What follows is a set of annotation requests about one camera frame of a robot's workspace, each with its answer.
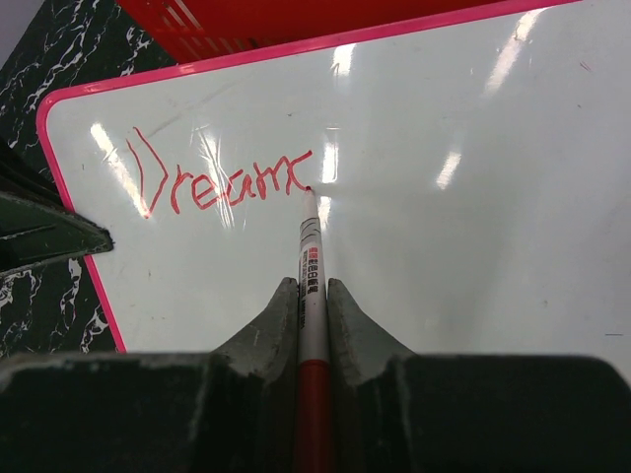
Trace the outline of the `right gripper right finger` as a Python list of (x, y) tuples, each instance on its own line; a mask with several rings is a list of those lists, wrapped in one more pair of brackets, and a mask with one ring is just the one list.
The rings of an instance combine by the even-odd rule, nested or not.
[(341, 472), (626, 472), (630, 388), (585, 356), (417, 354), (328, 283)]

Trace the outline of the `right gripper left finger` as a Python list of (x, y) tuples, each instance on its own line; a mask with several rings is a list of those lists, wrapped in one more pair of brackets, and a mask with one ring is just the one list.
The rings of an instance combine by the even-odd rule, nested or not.
[(1, 365), (5, 472), (288, 472), (298, 285), (207, 353), (22, 355)]

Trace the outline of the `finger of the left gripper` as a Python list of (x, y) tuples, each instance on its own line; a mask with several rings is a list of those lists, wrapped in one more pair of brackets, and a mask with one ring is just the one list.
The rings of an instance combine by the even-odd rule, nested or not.
[(113, 250), (109, 232), (66, 209), (53, 184), (1, 143), (1, 272)]

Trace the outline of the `red whiteboard marker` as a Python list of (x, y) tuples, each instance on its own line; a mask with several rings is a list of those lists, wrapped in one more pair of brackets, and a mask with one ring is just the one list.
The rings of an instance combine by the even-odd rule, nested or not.
[(326, 285), (316, 194), (307, 187), (300, 224), (296, 472), (334, 470)]

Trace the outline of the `pink framed whiteboard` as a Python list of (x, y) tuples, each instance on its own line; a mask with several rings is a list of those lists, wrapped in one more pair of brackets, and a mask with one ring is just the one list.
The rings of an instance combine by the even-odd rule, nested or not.
[(115, 344), (208, 351), (324, 268), (418, 352), (630, 368), (630, 5), (509, 1), (48, 95)]

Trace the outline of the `red plastic shopping basket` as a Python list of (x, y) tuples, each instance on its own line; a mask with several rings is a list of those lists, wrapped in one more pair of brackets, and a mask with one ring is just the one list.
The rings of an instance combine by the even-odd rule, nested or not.
[(520, 12), (554, 1), (120, 1), (118, 5), (178, 63), (451, 14)]

